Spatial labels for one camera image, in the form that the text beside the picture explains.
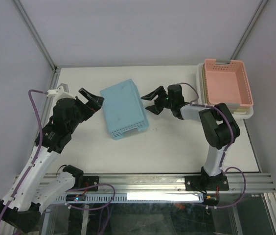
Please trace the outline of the blue plastic basket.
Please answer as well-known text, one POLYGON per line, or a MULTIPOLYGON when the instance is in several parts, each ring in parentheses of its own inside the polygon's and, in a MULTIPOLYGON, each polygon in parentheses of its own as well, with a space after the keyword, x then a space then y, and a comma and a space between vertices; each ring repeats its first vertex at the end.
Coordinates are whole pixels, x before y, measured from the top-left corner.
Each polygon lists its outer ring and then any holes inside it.
POLYGON ((108 133, 113 140, 125 137, 134 129, 144 131, 149 122, 137 86, 132 79, 122 81, 100 91, 108 133))

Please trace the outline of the large white plastic container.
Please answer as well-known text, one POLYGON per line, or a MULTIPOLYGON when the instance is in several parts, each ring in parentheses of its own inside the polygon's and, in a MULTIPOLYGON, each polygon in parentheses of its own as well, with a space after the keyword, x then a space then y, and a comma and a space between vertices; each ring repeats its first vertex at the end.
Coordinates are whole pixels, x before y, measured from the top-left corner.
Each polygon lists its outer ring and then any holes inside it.
MULTIPOLYGON (((196 66, 196 91, 199 95, 199 98, 197 101, 198 104, 204 104, 201 97, 201 89, 200 89, 200 82, 199 82, 199 78, 200 78, 199 72, 203 65, 204 65, 203 63, 200 63, 196 66)), ((249 108, 249 110, 245 114, 232 113, 232 115, 235 119, 249 119, 253 115, 253 107, 249 108)))

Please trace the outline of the green plastic basket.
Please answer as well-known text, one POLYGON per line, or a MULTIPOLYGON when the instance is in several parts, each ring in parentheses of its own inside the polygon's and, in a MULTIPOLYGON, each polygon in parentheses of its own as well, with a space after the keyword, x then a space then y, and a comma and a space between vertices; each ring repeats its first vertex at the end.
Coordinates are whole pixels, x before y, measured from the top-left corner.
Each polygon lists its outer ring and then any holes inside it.
MULTIPOLYGON (((199 82, 200 82, 200 89, 201 89, 201 97, 202 97, 202 101, 204 104, 209 104, 208 100, 207 100, 207 92, 206 92, 206 75, 205 75, 205 72, 204 72, 204 66, 202 66, 202 68, 200 69, 200 72, 199 72, 199 82)), ((240 106, 236 106, 236 105, 229 105, 227 104, 229 110, 234 113, 234 114, 245 114, 249 108, 243 108, 243 107, 240 107, 240 106)))

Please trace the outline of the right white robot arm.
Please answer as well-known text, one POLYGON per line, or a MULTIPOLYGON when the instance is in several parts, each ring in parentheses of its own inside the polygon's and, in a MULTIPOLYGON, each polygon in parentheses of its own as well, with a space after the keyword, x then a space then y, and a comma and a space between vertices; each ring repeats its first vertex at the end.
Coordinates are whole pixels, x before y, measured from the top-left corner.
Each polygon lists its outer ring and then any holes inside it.
POLYGON ((159 115, 169 109, 180 120, 196 120, 201 123, 209 144, 207 159, 201 168, 200 176, 186 181, 192 190, 206 193, 208 190, 222 189, 226 180, 223 163, 230 146, 240 136, 240 128, 225 103, 214 106, 198 104, 196 100, 186 102, 182 85, 174 84, 165 89, 159 86, 141 97, 152 100, 153 105, 146 110, 159 115))

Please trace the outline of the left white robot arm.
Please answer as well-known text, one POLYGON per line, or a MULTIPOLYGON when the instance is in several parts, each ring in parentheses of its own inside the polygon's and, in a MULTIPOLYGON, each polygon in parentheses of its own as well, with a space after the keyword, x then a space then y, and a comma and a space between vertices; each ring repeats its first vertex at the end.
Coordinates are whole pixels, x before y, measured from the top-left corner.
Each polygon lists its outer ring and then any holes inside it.
POLYGON ((34 89, 29 90, 28 96, 36 115, 38 136, 25 167, 9 192, 0 199, 0 224, 4 221, 24 233, 37 225, 43 211, 59 195, 70 189, 82 188, 83 170, 67 165, 49 186, 37 190, 48 168, 71 141, 77 126, 90 119, 104 102, 103 97, 81 88, 79 93, 87 99, 87 103, 83 103, 70 94, 64 85, 60 85, 57 89, 44 92, 47 97, 55 98, 56 105, 48 123, 42 126, 32 98, 33 92, 34 89))

